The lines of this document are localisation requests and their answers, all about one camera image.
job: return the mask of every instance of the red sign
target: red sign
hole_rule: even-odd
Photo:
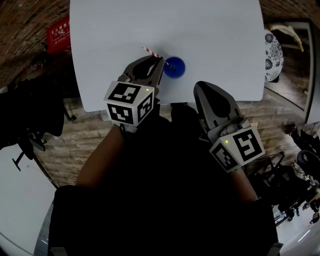
[[[66,17],[46,31],[47,52],[59,53],[71,49],[70,41],[70,19]]]

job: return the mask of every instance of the wire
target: wire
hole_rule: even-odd
[[[296,146],[294,146],[294,147],[291,148],[291,149],[279,150],[277,153],[274,153],[274,154],[272,154],[272,155],[270,155],[270,156],[268,156],[268,157],[266,157],[266,158],[264,158],[264,159],[261,159],[261,160],[253,160],[253,161],[251,161],[251,163],[252,163],[252,162],[260,162],[260,161],[267,160],[268,158],[273,157],[274,155],[278,154],[279,152],[282,152],[282,151],[291,151],[291,150],[293,150],[295,147],[298,147],[298,146],[296,145]]]

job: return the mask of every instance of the table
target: table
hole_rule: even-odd
[[[104,110],[111,81],[149,53],[184,60],[185,74],[162,76],[161,104],[194,102],[196,82],[213,83],[236,101],[259,101],[265,37],[258,0],[71,0],[70,35],[83,107]]]

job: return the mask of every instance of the striped straw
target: striped straw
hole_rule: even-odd
[[[145,49],[148,53],[152,54],[152,56],[161,58],[158,54],[155,54],[153,51],[149,50],[147,47],[142,46],[142,48]],[[167,64],[173,71],[176,71],[176,69],[173,66],[171,66],[168,62],[165,62],[165,64]]]

